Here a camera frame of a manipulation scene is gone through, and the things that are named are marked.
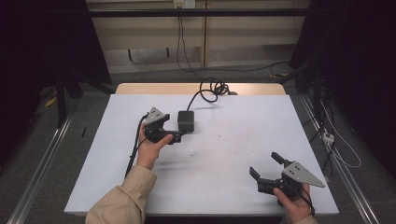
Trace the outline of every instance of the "small black box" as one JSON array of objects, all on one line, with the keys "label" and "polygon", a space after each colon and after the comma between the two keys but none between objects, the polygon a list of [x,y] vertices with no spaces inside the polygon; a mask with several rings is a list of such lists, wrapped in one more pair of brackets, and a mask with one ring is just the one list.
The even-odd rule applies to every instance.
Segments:
[{"label": "small black box", "polygon": [[194,112],[178,111],[177,115],[178,130],[183,133],[194,132]]}]

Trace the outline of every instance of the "human hand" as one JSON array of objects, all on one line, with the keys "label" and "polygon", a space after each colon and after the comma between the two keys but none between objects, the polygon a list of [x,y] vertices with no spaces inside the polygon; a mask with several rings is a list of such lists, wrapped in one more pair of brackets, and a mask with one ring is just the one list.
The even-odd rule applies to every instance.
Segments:
[{"label": "human hand", "polygon": [[160,150],[166,146],[173,138],[172,134],[166,135],[158,143],[150,142],[145,135],[145,123],[142,123],[139,130],[139,149],[136,165],[152,170],[154,162],[160,157]]},{"label": "human hand", "polygon": [[[309,185],[303,184],[303,189],[302,195],[309,200]],[[288,223],[298,222],[311,215],[311,207],[302,198],[292,202],[281,189],[274,189],[274,194],[286,209]]]}]

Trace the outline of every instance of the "white tabletop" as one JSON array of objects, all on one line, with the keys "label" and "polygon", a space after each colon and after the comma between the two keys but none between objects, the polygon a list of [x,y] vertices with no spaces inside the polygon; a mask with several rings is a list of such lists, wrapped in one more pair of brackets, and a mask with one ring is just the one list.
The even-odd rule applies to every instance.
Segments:
[{"label": "white tabletop", "polygon": [[[109,190],[120,185],[132,153],[138,121],[155,106],[177,130],[177,112],[191,95],[119,94],[110,97],[78,182],[64,209],[84,215]],[[214,104],[197,97],[191,105],[195,130],[181,143],[163,148],[158,176],[147,203],[148,216],[277,216],[276,197],[257,191],[249,174],[280,178],[275,151],[298,161],[323,183],[325,179],[288,95],[220,96]],[[311,187],[318,215],[338,213],[326,186]]]}]

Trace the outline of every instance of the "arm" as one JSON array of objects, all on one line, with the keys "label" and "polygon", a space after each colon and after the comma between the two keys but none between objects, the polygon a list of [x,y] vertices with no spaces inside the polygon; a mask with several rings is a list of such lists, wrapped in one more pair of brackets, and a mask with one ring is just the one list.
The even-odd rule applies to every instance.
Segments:
[{"label": "arm", "polygon": [[[136,165],[121,186],[117,186],[97,202],[88,212],[86,223],[144,223],[145,206],[154,188],[157,176],[151,172],[160,150],[172,140],[166,135],[160,142],[140,143]],[[139,130],[139,141],[146,139],[144,124]]]},{"label": "arm", "polygon": [[[309,185],[303,184],[303,196],[308,198]],[[311,216],[309,205],[301,198],[291,201],[280,189],[274,189],[275,196],[282,202],[286,209],[286,221],[293,224],[318,224]]]}]

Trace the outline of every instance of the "beige sleeve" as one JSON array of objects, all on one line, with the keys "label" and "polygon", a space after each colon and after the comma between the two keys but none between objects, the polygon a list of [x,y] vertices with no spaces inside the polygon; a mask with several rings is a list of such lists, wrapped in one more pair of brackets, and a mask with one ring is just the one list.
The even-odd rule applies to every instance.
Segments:
[{"label": "beige sleeve", "polygon": [[309,217],[304,218],[303,220],[294,222],[293,224],[318,224],[318,223],[314,217],[309,216]]},{"label": "beige sleeve", "polygon": [[88,212],[85,223],[144,223],[145,206],[157,176],[134,166],[122,186],[117,186]]}]

